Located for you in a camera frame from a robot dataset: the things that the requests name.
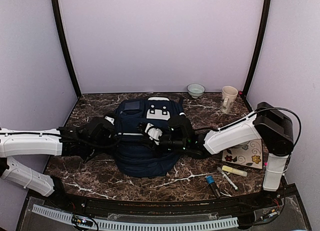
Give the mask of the navy blue student backpack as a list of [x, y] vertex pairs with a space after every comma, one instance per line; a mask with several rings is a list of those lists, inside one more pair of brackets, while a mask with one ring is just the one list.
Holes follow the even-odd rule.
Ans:
[[167, 97], [135, 98], [124, 100], [114, 111], [116, 129], [121, 140], [112, 156], [119, 171], [135, 178], [165, 176], [179, 160], [174, 152], [156, 150], [156, 144], [139, 130], [139, 123], [151, 123], [164, 133], [169, 131], [168, 120], [184, 115], [183, 100]]

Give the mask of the white marker pen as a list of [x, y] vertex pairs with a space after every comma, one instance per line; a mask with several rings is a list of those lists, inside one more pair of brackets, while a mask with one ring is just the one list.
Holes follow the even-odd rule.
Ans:
[[217, 167], [217, 171], [227, 180], [227, 182], [236, 190], [238, 191], [238, 186], [228, 177], [228, 175], [220, 168]]

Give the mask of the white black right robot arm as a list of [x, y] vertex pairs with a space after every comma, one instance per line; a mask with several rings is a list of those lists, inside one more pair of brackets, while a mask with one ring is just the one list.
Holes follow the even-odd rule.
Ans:
[[196, 134], [185, 115], [177, 115], [167, 121], [168, 134], [159, 128], [151, 128], [146, 133], [157, 147], [195, 159], [206, 159], [242, 143], [262, 140], [269, 155], [263, 191], [255, 196], [255, 204], [266, 208], [275, 199], [274, 192], [280, 186], [282, 175], [299, 141], [298, 137], [294, 137], [292, 120], [284, 114], [287, 111], [286, 108], [261, 102], [255, 111], [245, 117], [217, 129], [204, 128], [201, 134]]

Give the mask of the yellow highlighter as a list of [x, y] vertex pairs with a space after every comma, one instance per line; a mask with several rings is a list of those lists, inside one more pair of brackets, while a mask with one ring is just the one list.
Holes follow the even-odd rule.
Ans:
[[235, 175], [238, 175], [238, 176], [242, 176], [242, 177], [247, 177], [248, 176], [248, 173], [246, 171], [239, 170], [239, 169], [236, 169], [236, 168], [232, 168], [232, 167], [227, 166], [227, 165], [223, 165], [221, 169], [224, 172], [235, 174]]

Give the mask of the black marker blue cap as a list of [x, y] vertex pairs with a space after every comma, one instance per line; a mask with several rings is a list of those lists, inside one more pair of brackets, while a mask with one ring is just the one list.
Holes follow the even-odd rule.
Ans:
[[213, 192], [214, 196], [217, 199], [220, 199], [221, 198], [220, 190], [219, 190], [214, 178], [211, 175], [207, 175], [205, 177], [205, 179], [206, 179], [206, 182], [208, 183], [208, 186], [210, 187], [211, 191]]

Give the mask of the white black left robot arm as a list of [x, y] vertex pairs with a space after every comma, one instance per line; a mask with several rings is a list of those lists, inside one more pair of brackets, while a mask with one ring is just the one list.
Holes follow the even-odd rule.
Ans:
[[0, 177], [25, 189], [33, 190], [60, 209], [71, 204], [62, 181], [20, 163], [16, 157], [46, 155], [80, 157], [87, 162], [114, 148], [120, 138], [115, 133], [116, 119], [94, 117], [80, 127], [58, 127], [48, 130], [0, 130]]

